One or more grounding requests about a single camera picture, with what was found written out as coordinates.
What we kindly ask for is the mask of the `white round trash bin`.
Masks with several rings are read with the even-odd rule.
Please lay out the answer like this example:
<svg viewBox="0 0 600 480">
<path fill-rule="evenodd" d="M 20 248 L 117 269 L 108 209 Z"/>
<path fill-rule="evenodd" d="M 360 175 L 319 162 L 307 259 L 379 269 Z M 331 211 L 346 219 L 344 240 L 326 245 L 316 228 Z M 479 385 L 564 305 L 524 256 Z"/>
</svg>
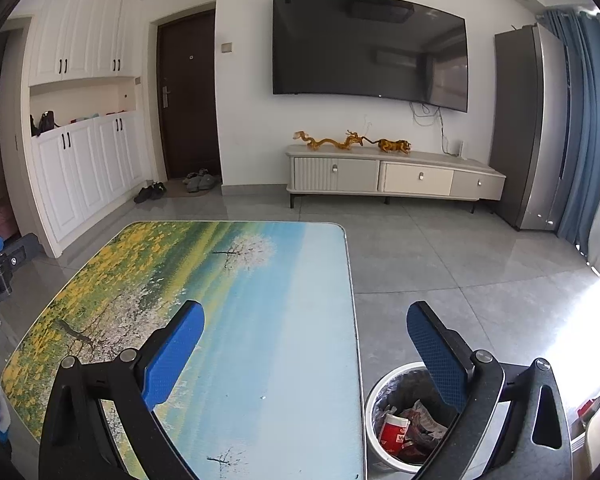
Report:
<svg viewBox="0 0 600 480">
<path fill-rule="evenodd" d="M 365 431 L 370 468 L 412 476 L 432 455 L 457 418 L 422 362 L 381 377 L 367 396 Z"/>
</svg>

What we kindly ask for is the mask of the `red snack bag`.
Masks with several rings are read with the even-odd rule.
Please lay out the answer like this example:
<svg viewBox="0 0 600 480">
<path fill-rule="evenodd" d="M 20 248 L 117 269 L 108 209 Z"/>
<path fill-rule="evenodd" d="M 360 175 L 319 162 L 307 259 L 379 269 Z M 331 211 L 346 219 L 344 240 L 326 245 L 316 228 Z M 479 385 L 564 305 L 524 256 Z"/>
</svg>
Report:
<svg viewBox="0 0 600 480">
<path fill-rule="evenodd" d="M 411 421 L 404 443 L 415 445 L 416 448 L 427 451 L 434 450 L 448 431 L 448 428 L 434 420 L 421 400 L 417 400 L 411 408 L 404 410 L 400 416 Z"/>
</svg>

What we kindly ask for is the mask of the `white lower shoe cabinet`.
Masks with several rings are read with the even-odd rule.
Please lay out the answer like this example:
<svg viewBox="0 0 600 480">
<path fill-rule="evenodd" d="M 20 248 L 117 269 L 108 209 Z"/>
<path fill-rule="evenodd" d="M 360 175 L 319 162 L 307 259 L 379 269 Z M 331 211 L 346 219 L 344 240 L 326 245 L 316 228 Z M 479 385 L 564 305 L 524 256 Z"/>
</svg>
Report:
<svg viewBox="0 0 600 480">
<path fill-rule="evenodd" d="M 46 131 L 31 141 L 31 152 L 38 210 L 53 257 L 135 196 L 150 177 L 138 110 Z"/>
</svg>

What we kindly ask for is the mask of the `black bag on shelf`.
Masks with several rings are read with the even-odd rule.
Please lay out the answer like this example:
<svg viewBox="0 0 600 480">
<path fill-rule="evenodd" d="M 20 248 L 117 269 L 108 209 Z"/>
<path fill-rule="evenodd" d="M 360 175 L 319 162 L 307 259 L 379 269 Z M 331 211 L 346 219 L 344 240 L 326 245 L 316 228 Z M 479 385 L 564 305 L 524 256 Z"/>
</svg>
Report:
<svg viewBox="0 0 600 480">
<path fill-rule="evenodd" d="M 38 122 L 35 122 L 33 116 L 30 116 L 31 136 L 40 136 L 42 133 L 56 128 L 58 128 L 58 123 L 52 110 L 44 112 Z"/>
</svg>

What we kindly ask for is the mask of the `black shoes on floor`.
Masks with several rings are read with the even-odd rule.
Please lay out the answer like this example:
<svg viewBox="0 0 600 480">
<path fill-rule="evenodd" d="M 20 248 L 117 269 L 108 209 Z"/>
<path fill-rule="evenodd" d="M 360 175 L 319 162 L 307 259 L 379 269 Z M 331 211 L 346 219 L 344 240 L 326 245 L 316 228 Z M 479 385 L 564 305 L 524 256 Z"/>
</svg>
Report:
<svg viewBox="0 0 600 480">
<path fill-rule="evenodd" d="M 134 203 L 141 204 L 148 200 L 160 200 L 166 194 L 166 186 L 162 182 L 155 182 L 142 188 L 134 197 Z"/>
</svg>

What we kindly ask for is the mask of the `landscape print table mat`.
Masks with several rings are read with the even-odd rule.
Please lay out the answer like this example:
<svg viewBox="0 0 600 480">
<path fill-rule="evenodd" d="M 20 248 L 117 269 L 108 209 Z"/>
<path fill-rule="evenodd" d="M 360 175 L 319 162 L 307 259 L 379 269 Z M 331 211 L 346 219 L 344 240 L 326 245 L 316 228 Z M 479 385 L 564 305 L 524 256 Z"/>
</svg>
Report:
<svg viewBox="0 0 600 480">
<path fill-rule="evenodd" d="M 42 434 L 60 361 L 138 348 L 195 300 L 204 330 L 156 414 L 203 479 L 362 479 L 347 235 L 332 222 L 137 221 L 50 300 L 2 386 Z"/>
</svg>

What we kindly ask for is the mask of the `grey slippers at door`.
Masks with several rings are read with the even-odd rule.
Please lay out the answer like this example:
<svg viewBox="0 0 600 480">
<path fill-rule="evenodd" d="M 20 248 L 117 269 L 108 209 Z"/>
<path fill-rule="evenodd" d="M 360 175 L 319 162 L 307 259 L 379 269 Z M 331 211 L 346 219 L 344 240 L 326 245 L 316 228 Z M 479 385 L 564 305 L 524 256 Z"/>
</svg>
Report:
<svg viewBox="0 0 600 480">
<path fill-rule="evenodd" d="M 212 190 L 219 183 L 219 178 L 210 174 L 207 169 L 191 172 L 183 180 L 187 193 L 199 193 Z"/>
</svg>

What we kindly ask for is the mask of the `blue curtain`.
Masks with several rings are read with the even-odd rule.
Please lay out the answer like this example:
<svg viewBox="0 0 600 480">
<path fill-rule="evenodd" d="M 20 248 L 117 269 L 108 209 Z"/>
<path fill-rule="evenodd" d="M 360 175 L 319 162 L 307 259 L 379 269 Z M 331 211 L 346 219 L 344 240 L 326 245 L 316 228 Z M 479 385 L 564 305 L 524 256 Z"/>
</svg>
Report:
<svg viewBox="0 0 600 480">
<path fill-rule="evenodd" d="M 592 262 L 592 229 L 600 206 L 600 16 L 563 6 L 544 11 L 539 21 L 566 54 L 569 184 L 557 234 Z"/>
</svg>

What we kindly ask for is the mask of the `dark brown entrance door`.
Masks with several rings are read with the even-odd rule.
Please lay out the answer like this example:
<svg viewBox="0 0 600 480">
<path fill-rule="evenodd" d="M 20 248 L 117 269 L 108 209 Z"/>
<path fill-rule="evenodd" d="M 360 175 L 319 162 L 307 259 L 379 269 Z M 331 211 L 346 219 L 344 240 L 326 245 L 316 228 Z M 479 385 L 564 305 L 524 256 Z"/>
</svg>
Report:
<svg viewBox="0 0 600 480">
<path fill-rule="evenodd" d="M 159 122 L 166 175 L 221 174 L 214 72 L 215 12 L 158 27 Z"/>
</svg>

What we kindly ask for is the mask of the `cream low tv cabinet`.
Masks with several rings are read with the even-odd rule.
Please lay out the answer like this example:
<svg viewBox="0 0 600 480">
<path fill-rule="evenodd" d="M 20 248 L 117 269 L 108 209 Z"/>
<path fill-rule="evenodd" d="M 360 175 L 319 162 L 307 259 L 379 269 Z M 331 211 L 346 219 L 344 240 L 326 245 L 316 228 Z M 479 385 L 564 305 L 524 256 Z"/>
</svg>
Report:
<svg viewBox="0 0 600 480">
<path fill-rule="evenodd" d="M 499 200 L 506 177 L 482 162 L 424 152 L 384 153 L 355 146 L 343 151 L 325 146 L 287 148 L 292 198 L 300 195 Z"/>
</svg>

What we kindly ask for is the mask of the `grey tall refrigerator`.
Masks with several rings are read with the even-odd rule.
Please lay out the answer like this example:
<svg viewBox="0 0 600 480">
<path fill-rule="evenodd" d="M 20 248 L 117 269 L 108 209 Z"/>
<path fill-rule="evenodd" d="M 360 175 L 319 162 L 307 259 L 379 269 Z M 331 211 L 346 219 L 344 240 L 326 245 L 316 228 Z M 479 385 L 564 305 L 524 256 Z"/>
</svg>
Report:
<svg viewBox="0 0 600 480">
<path fill-rule="evenodd" d="M 496 97 L 490 166 L 505 176 L 496 212 L 517 231 L 557 230 L 566 158 L 564 44 L 534 24 L 494 38 Z"/>
</svg>

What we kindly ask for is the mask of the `golden tiger figurine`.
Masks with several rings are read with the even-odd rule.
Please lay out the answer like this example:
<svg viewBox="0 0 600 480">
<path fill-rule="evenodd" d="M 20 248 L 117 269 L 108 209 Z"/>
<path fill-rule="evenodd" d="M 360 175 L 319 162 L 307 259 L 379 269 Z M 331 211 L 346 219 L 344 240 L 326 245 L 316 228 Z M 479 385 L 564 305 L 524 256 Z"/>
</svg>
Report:
<svg viewBox="0 0 600 480">
<path fill-rule="evenodd" d="M 411 143 L 407 140 L 389 140 L 379 139 L 377 141 L 370 141 L 370 144 L 376 145 L 384 153 L 400 153 L 408 155 L 411 153 Z"/>
</svg>

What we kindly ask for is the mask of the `golden dragon figurine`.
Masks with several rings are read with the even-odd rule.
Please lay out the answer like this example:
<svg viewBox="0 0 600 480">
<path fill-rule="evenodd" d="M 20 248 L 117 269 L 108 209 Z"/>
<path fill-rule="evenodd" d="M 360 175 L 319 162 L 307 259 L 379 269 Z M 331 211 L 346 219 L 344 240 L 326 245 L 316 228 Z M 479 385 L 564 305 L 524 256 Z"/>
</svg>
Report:
<svg viewBox="0 0 600 480">
<path fill-rule="evenodd" d="M 362 146 L 364 144 L 362 136 L 357 132 L 347 131 L 347 136 L 343 141 L 337 141 L 331 138 L 315 139 L 309 136 L 305 131 L 296 131 L 292 136 L 294 140 L 301 140 L 306 147 L 312 151 L 319 150 L 324 145 L 331 145 L 341 151 L 349 151 L 352 146 Z"/>
</svg>

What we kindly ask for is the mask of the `white upper wall cabinet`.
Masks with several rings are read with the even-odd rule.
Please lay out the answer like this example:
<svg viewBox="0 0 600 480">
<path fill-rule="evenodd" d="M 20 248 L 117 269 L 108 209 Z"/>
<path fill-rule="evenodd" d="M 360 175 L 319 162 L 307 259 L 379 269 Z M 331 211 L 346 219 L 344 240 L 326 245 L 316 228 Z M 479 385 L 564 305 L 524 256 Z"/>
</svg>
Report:
<svg viewBox="0 0 600 480">
<path fill-rule="evenodd" d="M 141 31 L 140 0 L 44 0 L 30 85 L 140 76 Z"/>
</svg>

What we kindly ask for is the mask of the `large black wall television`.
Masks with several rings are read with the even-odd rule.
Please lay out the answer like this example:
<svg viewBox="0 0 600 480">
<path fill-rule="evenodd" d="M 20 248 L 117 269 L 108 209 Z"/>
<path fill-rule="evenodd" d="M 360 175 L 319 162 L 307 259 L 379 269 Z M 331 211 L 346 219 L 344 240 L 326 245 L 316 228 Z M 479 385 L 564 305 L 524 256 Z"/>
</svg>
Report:
<svg viewBox="0 0 600 480">
<path fill-rule="evenodd" d="M 276 94 L 372 96 L 466 112 L 460 16 L 404 0 L 272 0 Z"/>
</svg>

